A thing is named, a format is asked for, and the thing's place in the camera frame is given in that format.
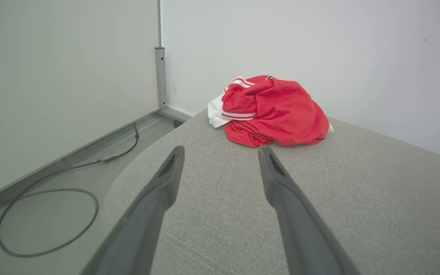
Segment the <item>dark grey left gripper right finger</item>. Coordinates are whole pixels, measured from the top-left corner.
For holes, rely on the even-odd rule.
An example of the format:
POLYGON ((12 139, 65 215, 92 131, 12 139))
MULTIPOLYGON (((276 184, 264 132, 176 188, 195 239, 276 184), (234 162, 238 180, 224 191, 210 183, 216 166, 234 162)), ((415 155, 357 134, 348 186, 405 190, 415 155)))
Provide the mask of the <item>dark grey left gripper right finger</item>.
POLYGON ((352 259, 271 148, 258 149, 264 194, 275 209, 291 275, 359 275, 352 259))

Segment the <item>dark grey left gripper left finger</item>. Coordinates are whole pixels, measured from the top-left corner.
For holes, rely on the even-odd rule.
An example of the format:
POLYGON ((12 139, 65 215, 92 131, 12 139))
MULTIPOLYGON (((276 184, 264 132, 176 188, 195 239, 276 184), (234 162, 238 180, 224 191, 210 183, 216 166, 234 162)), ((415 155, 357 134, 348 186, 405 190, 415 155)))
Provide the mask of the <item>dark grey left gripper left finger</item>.
POLYGON ((83 275, 148 275, 165 212, 178 194, 185 148, 173 148, 100 245, 83 275))

